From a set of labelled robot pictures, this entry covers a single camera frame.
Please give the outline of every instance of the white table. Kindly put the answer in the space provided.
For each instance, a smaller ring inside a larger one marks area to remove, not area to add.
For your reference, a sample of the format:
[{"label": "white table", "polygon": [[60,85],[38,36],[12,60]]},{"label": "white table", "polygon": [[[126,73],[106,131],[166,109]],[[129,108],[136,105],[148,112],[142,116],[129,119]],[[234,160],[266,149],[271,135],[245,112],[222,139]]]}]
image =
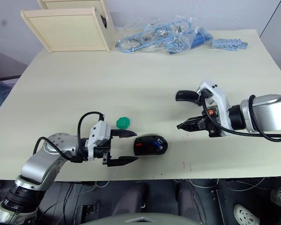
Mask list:
[{"label": "white table", "polygon": [[[281,143],[263,138],[209,138],[176,125],[202,108],[176,102],[178,90],[196,90],[203,79],[215,81],[237,105],[251,94],[281,94],[281,71],[256,31],[213,31],[215,38],[241,38],[247,50],[205,45],[172,56],[163,53],[41,51],[0,108],[0,179],[15,179],[36,140],[57,132],[75,135],[79,118],[100,111],[116,128],[130,118],[129,130],[158,134],[169,142],[164,155],[140,157],[108,168],[102,159],[67,162],[57,180],[142,180],[281,176]],[[97,121],[90,116],[82,136]],[[114,138],[111,155],[133,155],[134,138]]]}]

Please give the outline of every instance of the gray wall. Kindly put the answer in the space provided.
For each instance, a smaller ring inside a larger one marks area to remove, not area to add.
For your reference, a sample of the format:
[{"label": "gray wall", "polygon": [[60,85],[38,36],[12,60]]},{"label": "gray wall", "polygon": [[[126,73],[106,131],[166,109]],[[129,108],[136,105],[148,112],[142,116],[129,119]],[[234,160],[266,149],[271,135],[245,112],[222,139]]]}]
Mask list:
[{"label": "gray wall", "polygon": [[260,38],[281,70],[281,3]]},{"label": "gray wall", "polygon": [[[280,0],[106,0],[106,2],[116,26],[122,26],[137,18],[168,18],[182,15],[200,17],[200,24],[209,30],[256,29],[261,34]],[[13,68],[8,71],[10,73],[8,76],[19,75],[23,65],[28,65],[43,48],[22,20],[20,11],[23,8],[38,9],[39,6],[36,0],[0,0],[0,59],[3,60],[0,67],[4,65]],[[276,62],[279,61],[278,65],[281,65],[279,59],[281,53],[278,54],[277,49],[273,47],[273,42],[281,32],[280,23],[276,24],[275,38],[266,38],[266,32],[262,38],[266,47],[273,52]],[[0,76],[6,76],[3,75],[6,73],[1,71]]]}]

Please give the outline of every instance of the green object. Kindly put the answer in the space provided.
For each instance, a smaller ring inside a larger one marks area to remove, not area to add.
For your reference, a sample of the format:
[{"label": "green object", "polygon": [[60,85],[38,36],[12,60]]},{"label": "green object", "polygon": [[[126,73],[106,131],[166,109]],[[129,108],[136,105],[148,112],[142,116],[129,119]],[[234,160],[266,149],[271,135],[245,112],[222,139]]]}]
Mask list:
[{"label": "green object", "polygon": [[121,117],[117,121],[117,127],[120,129],[127,129],[130,126],[130,120],[127,117]]}]

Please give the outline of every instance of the clear plastic bag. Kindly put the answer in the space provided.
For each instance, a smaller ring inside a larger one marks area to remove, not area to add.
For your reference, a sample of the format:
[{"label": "clear plastic bag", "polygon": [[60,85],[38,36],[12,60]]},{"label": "clear plastic bag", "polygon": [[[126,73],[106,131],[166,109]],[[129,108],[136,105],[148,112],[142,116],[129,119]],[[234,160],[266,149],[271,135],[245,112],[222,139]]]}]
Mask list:
[{"label": "clear plastic bag", "polygon": [[203,28],[193,28],[192,18],[176,17],[173,22],[161,18],[140,20],[117,30],[115,48],[124,53],[168,52],[190,50],[211,40],[211,34]]}]

